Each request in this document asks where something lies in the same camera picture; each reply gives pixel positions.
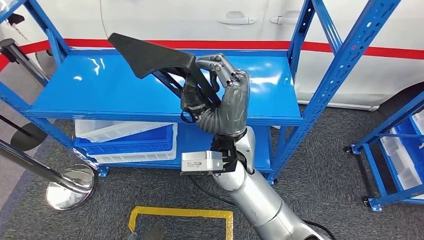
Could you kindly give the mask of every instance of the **blue storage bin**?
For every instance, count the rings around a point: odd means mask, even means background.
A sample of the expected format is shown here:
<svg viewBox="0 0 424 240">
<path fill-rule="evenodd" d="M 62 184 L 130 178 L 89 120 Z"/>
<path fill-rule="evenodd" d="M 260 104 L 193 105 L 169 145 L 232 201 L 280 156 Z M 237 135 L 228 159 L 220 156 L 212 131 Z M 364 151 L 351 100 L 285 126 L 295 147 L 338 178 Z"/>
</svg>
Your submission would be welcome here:
<svg viewBox="0 0 424 240">
<path fill-rule="evenodd" d="M 89 155 L 165 152 L 172 150 L 173 134 L 171 124 L 105 142 L 90 142 L 76 137 L 74 144 Z"/>
<path fill-rule="evenodd" d="M 407 118 L 401 124 L 394 127 L 397 134 L 411 134 L 411 135 L 420 135 L 421 133 L 414 127 L 414 123 L 411 117 Z M 409 154 L 413 164 L 415 165 L 415 170 L 419 175 L 419 178 L 424 183 L 424 147 L 421 149 L 419 146 L 424 142 L 423 138 L 417 137 L 400 137 L 400 141 L 405 147 L 406 151 Z"/>
</svg>

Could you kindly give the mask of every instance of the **gray carpet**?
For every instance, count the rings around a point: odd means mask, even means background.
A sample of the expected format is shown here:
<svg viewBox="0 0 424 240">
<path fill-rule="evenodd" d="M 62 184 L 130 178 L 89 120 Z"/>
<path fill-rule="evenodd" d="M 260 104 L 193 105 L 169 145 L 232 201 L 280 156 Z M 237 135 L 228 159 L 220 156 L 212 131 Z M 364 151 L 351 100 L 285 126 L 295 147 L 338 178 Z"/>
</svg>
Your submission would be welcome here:
<svg viewBox="0 0 424 240">
<path fill-rule="evenodd" d="M 274 186 L 301 218 L 326 226 L 339 240 L 424 239 L 424 206 L 398 203 L 384 206 L 381 213 L 371 212 L 361 203 L 367 192 L 357 161 L 342 151 L 393 113 L 394 102 L 376 112 L 337 108 L 324 111 Z M 56 124 L 72 134 L 71 121 L 59 120 Z M 80 162 L 51 138 L 40 147 L 36 158 L 59 170 Z M 365 159 L 362 161 L 371 176 Z M 197 181 L 227 197 L 210 177 Z M 24 175 L 6 203 L 7 209 L 0 212 L 3 219 L 5 215 L 8 219 L 0 228 L 1 240 L 124 240 L 130 234 L 127 224 L 134 206 L 233 211 L 234 239 L 258 239 L 237 208 L 207 196 L 178 171 L 112 168 L 107 178 L 99 180 L 87 203 L 62 212 L 45 202 L 47 184 L 38 176 Z M 136 231 L 142 236 L 156 222 L 167 229 L 166 240 L 215 240 L 225 236 L 224 221 L 209 218 L 139 216 Z"/>
</svg>

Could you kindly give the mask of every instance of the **silver post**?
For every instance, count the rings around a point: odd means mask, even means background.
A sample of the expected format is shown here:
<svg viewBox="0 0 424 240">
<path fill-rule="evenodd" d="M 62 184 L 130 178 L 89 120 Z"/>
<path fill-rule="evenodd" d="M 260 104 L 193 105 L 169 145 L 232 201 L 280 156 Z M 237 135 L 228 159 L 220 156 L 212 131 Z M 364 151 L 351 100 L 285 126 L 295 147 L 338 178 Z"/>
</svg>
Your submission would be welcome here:
<svg viewBox="0 0 424 240">
<path fill-rule="evenodd" d="M 96 177 L 94 171 L 83 164 L 73 165 L 59 173 L 28 154 L 15 150 L 0 139 L 0 156 L 43 177 L 50 182 L 46 198 L 57 210 L 67 210 L 84 202 L 93 192 Z"/>
<path fill-rule="evenodd" d="M 43 87 L 49 82 L 49 77 L 41 70 L 29 57 L 19 50 L 12 38 L 0 41 L 1 53 L 4 54 L 11 63 L 17 62 Z"/>
</svg>

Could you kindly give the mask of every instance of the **black cable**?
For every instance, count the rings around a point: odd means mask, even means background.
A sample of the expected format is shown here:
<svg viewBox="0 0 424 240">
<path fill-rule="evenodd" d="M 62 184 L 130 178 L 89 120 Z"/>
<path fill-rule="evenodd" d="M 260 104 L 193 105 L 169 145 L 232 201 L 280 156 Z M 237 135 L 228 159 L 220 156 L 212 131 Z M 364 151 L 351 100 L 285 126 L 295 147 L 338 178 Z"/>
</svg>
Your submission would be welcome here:
<svg viewBox="0 0 424 240">
<path fill-rule="evenodd" d="M 191 182 L 193 182 L 193 184 L 194 185 L 196 185 L 196 187 L 198 187 L 200 190 L 202 190 L 202 192 L 204 192 L 205 194 L 207 194 L 207 195 L 209 195 L 209 196 L 211 196 L 211 197 L 213 197 L 213 198 L 216 198 L 216 199 L 218 199 L 218 200 L 221 200 L 221 201 L 223 201 L 223 202 L 225 202 L 225 203 L 227 203 L 227 204 L 229 204 L 229 205 L 233 205 L 233 206 L 235 206 L 235 204 L 234 203 L 232 203 L 231 201 L 229 201 L 229 200 L 227 200 L 227 199 L 224 199 L 224 198 L 222 198 L 222 197 L 219 197 L 219 196 L 217 196 L 217 195 L 215 195 L 215 194 L 213 194 L 213 193 L 210 193 L 210 192 L 208 192 L 208 191 L 206 191 L 205 189 L 203 189 L 193 178 L 192 178 L 192 176 L 191 175 L 188 175 L 188 178 L 191 180 Z"/>
<path fill-rule="evenodd" d="M 312 226 L 315 226 L 317 228 L 320 228 L 320 229 L 324 230 L 330 236 L 330 238 L 332 240 L 336 240 L 336 237 L 333 235 L 333 233 L 328 228 L 326 228 L 325 226 L 323 226 L 321 224 L 318 224 L 316 222 L 308 221 L 308 220 L 304 220 L 304 219 L 302 219 L 302 221 L 304 221 L 308 225 L 312 225 Z"/>
<path fill-rule="evenodd" d="M 213 194 L 213 193 L 210 193 L 210 192 L 208 192 L 208 191 L 206 191 L 205 189 L 203 189 L 193 178 L 192 178 L 192 176 L 191 175 L 188 175 L 188 178 L 191 180 L 191 182 L 194 184 L 194 185 L 196 185 L 196 187 L 198 187 L 202 192 L 204 192 L 205 194 L 207 194 L 207 195 L 209 195 L 209 196 L 211 196 L 211 197 L 213 197 L 213 198 L 216 198 L 216 199 L 218 199 L 218 200 L 221 200 L 221 201 L 223 201 L 223 202 L 225 202 L 225 203 L 227 203 L 227 204 L 229 204 L 229 205 L 233 205 L 233 206 L 235 206 L 235 204 L 232 202 L 232 201 L 229 201 L 229 200 L 227 200 L 227 199 L 224 199 L 224 198 L 222 198 L 222 197 L 219 197 L 219 196 L 217 196 L 217 195 L 215 195 L 215 194 Z M 320 229 L 322 229 L 322 230 L 324 230 L 329 236 L 330 236 L 330 238 L 332 239 L 332 240 L 336 240 L 336 237 L 333 235 L 333 233 L 328 229 L 328 228 L 326 228 L 325 226 L 323 226 L 323 225 L 321 225 L 321 224 L 318 224 L 318 223 L 316 223 L 316 222 L 313 222 L 313 221 L 308 221 L 308 220 L 304 220 L 304 219 L 302 219 L 302 221 L 304 221 L 304 223 L 306 223 L 306 224 L 308 224 L 308 225 L 312 225 L 312 226 L 315 226 L 315 227 L 317 227 L 317 228 L 320 228 Z"/>
</svg>

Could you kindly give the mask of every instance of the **yellow tape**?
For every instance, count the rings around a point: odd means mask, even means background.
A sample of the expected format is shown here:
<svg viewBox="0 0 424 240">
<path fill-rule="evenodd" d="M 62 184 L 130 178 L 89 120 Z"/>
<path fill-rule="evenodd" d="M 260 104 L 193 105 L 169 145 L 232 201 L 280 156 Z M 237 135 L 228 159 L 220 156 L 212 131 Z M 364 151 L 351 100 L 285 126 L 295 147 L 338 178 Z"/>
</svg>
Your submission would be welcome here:
<svg viewBox="0 0 424 240">
<path fill-rule="evenodd" d="M 233 240 L 232 211 L 136 206 L 129 216 L 128 227 L 131 232 L 136 228 L 136 218 L 139 214 L 225 219 L 225 240 Z"/>
</svg>

